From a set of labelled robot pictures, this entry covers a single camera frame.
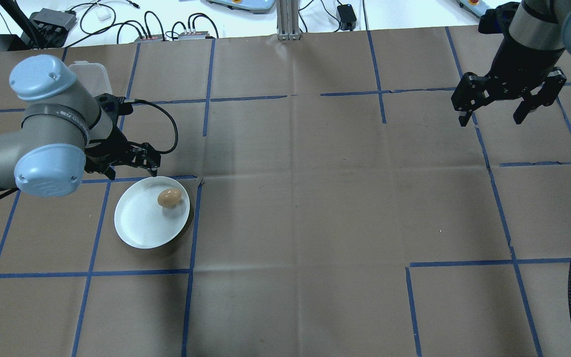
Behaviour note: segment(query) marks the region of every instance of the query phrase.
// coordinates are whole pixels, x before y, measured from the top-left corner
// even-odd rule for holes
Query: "plastic container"
[[[109,83],[109,75],[107,75],[104,65],[89,63],[88,61],[74,61],[69,68],[76,74],[79,82],[89,91],[92,97],[104,93],[113,94],[112,85]]]

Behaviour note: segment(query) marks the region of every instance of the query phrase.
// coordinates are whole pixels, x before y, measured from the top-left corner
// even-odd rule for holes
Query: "metal pole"
[[[277,0],[277,38],[281,41],[301,39],[299,0]]]

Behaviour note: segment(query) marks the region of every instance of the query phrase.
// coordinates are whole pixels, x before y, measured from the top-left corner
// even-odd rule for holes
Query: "egg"
[[[158,195],[158,205],[165,208],[173,208],[182,200],[182,191],[178,189],[166,189]]]

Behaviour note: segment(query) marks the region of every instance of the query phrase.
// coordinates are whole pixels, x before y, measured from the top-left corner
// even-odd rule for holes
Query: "white bowl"
[[[158,205],[163,190],[176,188],[182,200],[173,208]],[[186,189],[169,177],[149,177],[134,183],[120,197],[114,212],[114,226],[123,242],[134,248],[150,249],[169,242],[184,228],[190,211]]]

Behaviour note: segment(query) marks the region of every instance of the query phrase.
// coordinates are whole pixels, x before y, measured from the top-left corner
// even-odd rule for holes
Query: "white table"
[[[39,11],[43,7],[50,9],[65,10],[72,5],[82,2],[81,0],[17,0],[19,7],[26,15],[34,11]],[[217,25],[221,37],[244,37],[244,36],[265,36],[276,34],[277,31],[277,11],[276,6],[266,14],[252,14],[243,10],[231,10],[220,4],[209,4],[206,0],[136,0],[140,9],[135,9],[124,0],[106,0],[102,3],[108,4],[116,10],[117,21],[138,20],[143,23],[145,11],[154,11],[160,16],[165,30],[170,30],[174,22],[181,20],[186,22],[189,14],[202,12],[210,16]],[[336,13],[336,0],[324,0],[327,9]],[[364,14],[361,0],[343,0],[343,4],[352,4],[356,16],[358,16],[357,30],[365,29]],[[485,0],[491,6],[496,7],[507,2],[507,0]],[[308,0],[301,0],[301,7],[306,5]],[[468,11],[460,9],[456,0],[365,0],[367,17],[369,19],[369,29],[403,29],[412,27],[438,27],[477,24],[478,19]],[[78,14],[82,15],[85,7],[79,7]],[[2,10],[10,30],[14,34],[21,34],[21,29]],[[336,30],[336,21],[330,18],[323,10],[320,0],[315,0],[312,5],[301,12],[308,25],[310,32],[332,32]],[[149,18],[149,27],[152,32],[159,32],[159,25],[152,17]],[[93,10],[86,16],[84,27],[89,32],[101,29],[111,23],[110,20],[100,22]],[[197,21],[198,30],[208,30],[213,34],[211,24],[206,19]],[[108,45],[116,42],[116,32],[118,27],[105,32],[104,34],[86,39],[78,46]],[[7,33],[6,26],[0,17],[0,34]],[[75,27],[70,32],[66,44],[72,43],[84,37],[85,34],[80,27]],[[120,34],[121,43],[133,42],[136,38],[135,30],[125,26]]]

